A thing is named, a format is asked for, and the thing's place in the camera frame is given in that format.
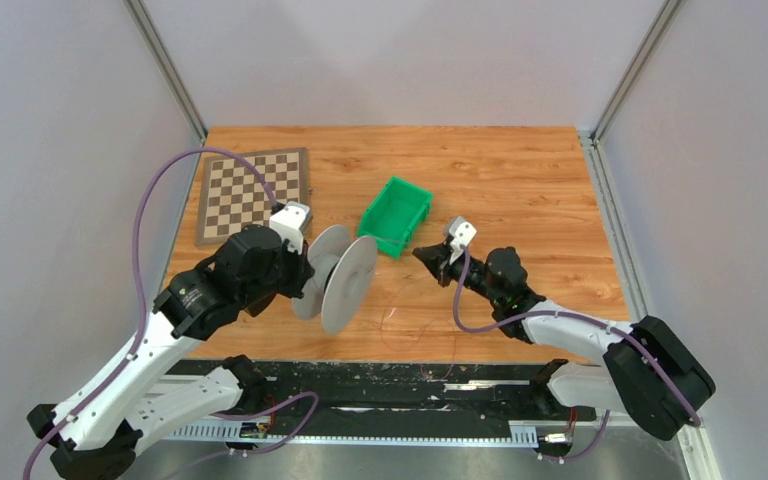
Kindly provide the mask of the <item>grey cable spool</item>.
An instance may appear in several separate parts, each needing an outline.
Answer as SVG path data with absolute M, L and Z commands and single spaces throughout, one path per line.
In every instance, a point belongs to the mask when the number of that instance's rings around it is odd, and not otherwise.
M 325 333 L 336 335 L 355 317 L 375 276 L 378 246 L 371 236 L 353 239 L 344 225 L 323 230 L 308 250 L 314 275 L 292 300 L 296 318 L 321 319 Z

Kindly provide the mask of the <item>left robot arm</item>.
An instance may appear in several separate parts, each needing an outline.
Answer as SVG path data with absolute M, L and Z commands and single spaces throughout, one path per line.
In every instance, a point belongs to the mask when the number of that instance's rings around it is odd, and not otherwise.
M 117 479 L 148 448 L 214 413 L 260 410 L 265 378 L 246 356 L 167 394 L 148 390 L 187 353 L 240 312 L 256 316 L 277 295 L 299 298 L 312 277 L 301 230 L 248 225 L 215 254 L 173 277 L 146 320 L 84 387 L 58 405 L 39 404 L 28 422 L 63 479 Z

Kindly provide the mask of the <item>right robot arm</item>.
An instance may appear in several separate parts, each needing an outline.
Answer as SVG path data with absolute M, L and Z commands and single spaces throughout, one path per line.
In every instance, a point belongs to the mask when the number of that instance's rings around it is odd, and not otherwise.
M 528 285 L 512 247 L 496 248 L 484 261 L 446 243 L 412 254 L 440 286 L 455 287 L 452 317 L 461 331 L 499 330 L 587 359 L 585 366 L 557 368 L 532 388 L 540 415 L 556 417 L 569 406 L 616 410 L 660 440 L 701 426 L 700 409 L 715 394 L 715 381 L 664 320 L 615 322 L 563 307 Z

